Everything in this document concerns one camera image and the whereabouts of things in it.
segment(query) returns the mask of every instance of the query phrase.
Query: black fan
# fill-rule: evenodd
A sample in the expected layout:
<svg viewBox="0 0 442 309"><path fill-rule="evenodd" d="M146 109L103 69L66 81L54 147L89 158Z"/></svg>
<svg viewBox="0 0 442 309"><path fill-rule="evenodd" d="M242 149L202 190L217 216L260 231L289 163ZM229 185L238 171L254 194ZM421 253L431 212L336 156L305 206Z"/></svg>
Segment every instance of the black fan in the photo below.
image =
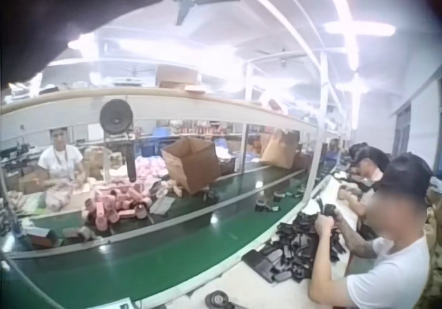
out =
<svg viewBox="0 0 442 309"><path fill-rule="evenodd" d="M211 3L226 3L229 1L239 1L239 0L173 0L178 3L178 16L177 16L177 26L181 26L184 19L187 17L189 11L195 5L210 5Z"/></svg>
<svg viewBox="0 0 442 309"><path fill-rule="evenodd" d="M263 51L263 50L255 50L256 52L258 52L258 53L261 53L262 55L271 55L271 53L270 52L267 52L267 51ZM290 59L296 59L296 58L302 58L302 57L306 57L307 55L282 55L281 57L280 57L280 61L281 61L281 66L283 67L283 68L286 68L287 67L287 61L288 60L290 60Z"/></svg>

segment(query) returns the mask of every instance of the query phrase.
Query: black component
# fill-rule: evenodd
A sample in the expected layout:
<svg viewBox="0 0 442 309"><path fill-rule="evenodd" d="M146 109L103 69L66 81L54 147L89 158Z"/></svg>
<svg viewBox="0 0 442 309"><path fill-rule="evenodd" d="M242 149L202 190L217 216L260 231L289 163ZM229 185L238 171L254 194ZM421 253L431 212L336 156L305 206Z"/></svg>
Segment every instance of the black component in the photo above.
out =
<svg viewBox="0 0 442 309"><path fill-rule="evenodd" d="M301 282L311 277L311 270L318 249L319 236L314 229L317 214L299 213L292 224L280 223L276 234L277 241L269 241L260 253L252 250L242 260L268 282L281 282L291 277ZM339 233L334 229L330 239L330 259L339 261L338 254L345 248L339 243Z"/></svg>
<svg viewBox="0 0 442 309"><path fill-rule="evenodd" d="M280 202L285 197L285 192L283 191L275 191L273 193L273 201Z"/></svg>
<svg viewBox="0 0 442 309"><path fill-rule="evenodd" d="M105 103L99 113L99 123L111 135L124 133L133 122L131 106L125 100L114 99Z"/></svg>
<svg viewBox="0 0 442 309"><path fill-rule="evenodd" d="M323 214L324 216L336 217L334 210L336 210L336 206L334 204L326 204L324 206Z"/></svg>
<svg viewBox="0 0 442 309"><path fill-rule="evenodd" d="M253 271L258 273L269 283L273 283L273 264L264 255L256 250L251 250L241 258Z"/></svg>
<svg viewBox="0 0 442 309"><path fill-rule="evenodd" d="M277 283L282 283L283 281L286 281L291 278L291 271L284 271L284 272L275 274L275 276L273 278Z"/></svg>
<svg viewBox="0 0 442 309"><path fill-rule="evenodd" d="M226 308L229 305L229 297L221 290L210 293L204 299L207 308Z"/></svg>

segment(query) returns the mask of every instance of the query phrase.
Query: baseball cap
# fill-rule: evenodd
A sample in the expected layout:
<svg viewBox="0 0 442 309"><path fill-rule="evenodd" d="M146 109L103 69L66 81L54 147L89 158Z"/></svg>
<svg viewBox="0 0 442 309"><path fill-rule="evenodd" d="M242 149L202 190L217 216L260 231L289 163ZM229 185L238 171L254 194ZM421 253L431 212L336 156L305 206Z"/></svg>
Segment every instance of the baseball cap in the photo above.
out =
<svg viewBox="0 0 442 309"><path fill-rule="evenodd" d="M403 153L388 164L377 191L414 196L424 203L431 177L432 171L424 159Z"/></svg>
<svg viewBox="0 0 442 309"><path fill-rule="evenodd" d="M362 159L369 158L379 169L384 172L390 159L382 150L374 147L366 146L359 149L356 157L353 159L353 165L357 165Z"/></svg>

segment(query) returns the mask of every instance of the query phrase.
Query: product pile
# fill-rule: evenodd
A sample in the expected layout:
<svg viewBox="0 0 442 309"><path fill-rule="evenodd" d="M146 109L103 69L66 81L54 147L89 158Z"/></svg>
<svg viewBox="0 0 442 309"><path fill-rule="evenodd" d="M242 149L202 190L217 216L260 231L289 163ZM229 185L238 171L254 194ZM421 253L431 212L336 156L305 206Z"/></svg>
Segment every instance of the product pile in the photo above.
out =
<svg viewBox="0 0 442 309"><path fill-rule="evenodd" d="M136 159L137 181L131 183L126 176L113 176L108 184L95 184L91 197L86 200L81 217L89 225L105 232L121 219L148 218L150 208L157 200L166 197L169 191L182 196L182 188L174 180L162 180L167 176L162 158Z"/></svg>
<svg viewBox="0 0 442 309"><path fill-rule="evenodd" d="M317 214L299 213L292 224L280 223L278 239L270 240L259 252L252 250L242 260L270 283L293 279L300 283L311 278L319 237L314 223ZM339 243L339 233L333 230L330 241L330 259L339 261L338 254L345 253Z"/></svg>

